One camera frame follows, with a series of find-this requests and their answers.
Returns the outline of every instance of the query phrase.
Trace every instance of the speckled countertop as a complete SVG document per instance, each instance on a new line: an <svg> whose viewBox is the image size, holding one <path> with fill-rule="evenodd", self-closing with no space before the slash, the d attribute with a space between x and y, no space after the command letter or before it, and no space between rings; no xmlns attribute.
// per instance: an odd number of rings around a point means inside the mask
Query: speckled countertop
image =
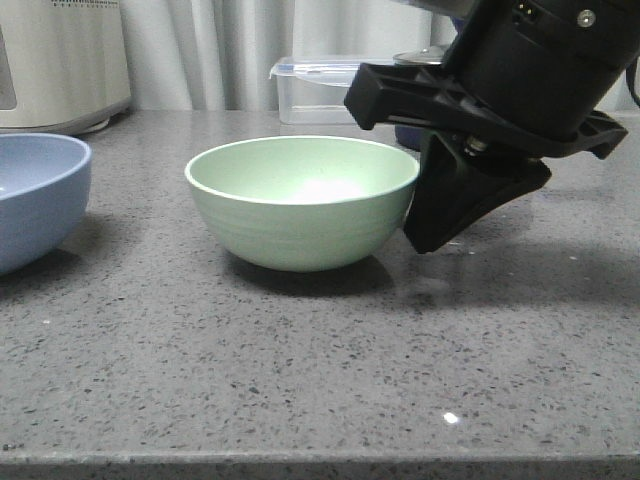
<svg viewBox="0 0 640 480"><path fill-rule="evenodd" d="M391 127L149 111L87 135L84 221L0 278L0 478L640 478L640 117L620 119L609 159L548 161L434 254L398 232L306 275L221 249L185 164Z"/></svg>

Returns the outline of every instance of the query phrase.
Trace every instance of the blue bowl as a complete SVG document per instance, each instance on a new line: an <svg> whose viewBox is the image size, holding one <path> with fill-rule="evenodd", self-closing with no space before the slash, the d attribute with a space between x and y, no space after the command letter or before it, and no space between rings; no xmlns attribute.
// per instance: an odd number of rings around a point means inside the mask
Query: blue bowl
<svg viewBox="0 0 640 480"><path fill-rule="evenodd" d="M91 149L47 133L0 135L0 275L56 248L82 219Z"/></svg>

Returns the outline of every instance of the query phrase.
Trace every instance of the black object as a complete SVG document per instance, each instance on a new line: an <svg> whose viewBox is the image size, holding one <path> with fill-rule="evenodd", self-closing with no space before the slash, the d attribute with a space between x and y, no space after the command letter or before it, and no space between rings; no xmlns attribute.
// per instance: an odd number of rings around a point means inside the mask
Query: black object
<svg viewBox="0 0 640 480"><path fill-rule="evenodd" d="M363 64L345 97L358 124L426 133L405 233L433 251L540 188L544 156L605 158L627 134L593 111L640 53L637 0L479 0L443 64Z"/></svg>

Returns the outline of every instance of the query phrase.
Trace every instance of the white curtain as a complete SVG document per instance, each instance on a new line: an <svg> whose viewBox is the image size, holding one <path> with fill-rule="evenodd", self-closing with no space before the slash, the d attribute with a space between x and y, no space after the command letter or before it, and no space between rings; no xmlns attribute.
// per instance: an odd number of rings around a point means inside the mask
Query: white curtain
<svg viewBox="0 0 640 480"><path fill-rule="evenodd" d="M450 42L449 20L391 0L121 0L133 107L277 109L283 56L391 58ZM601 108L631 108L622 82Z"/></svg>

